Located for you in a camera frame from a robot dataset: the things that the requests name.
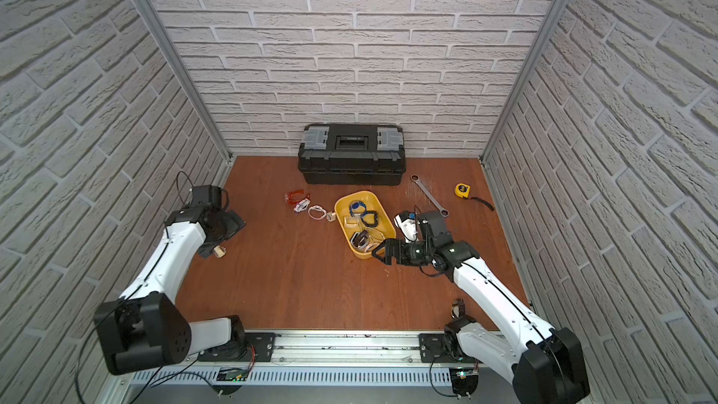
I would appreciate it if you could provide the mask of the tan wooden watch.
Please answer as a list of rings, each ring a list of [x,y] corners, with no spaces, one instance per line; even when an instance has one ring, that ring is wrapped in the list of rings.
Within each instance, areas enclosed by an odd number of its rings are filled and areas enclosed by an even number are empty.
[[[217,258],[222,258],[226,255],[226,248],[222,247],[221,245],[218,245],[213,249],[213,252]]]

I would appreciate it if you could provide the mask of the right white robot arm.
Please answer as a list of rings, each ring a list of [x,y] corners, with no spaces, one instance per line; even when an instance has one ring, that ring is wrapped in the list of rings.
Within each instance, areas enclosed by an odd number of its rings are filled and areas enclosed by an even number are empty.
[[[444,330],[449,357],[472,357],[512,385],[522,403],[578,403],[591,393],[583,347],[567,327],[556,329],[506,287],[467,241],[455,241],[437,211],[414,220],[419,237],[385,239],[373,250],[386,265],[430,266],[476,302],[495,335],[464,315]]]

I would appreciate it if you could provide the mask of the yellow plastic tray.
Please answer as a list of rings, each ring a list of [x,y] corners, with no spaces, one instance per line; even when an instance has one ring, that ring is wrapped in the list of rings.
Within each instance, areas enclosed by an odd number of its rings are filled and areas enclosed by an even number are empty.
[[[379,198],[364,190],[342,196],[334,205],[337,221],[353,254],[361,260],[386,239],[394,239],[396,230]]]

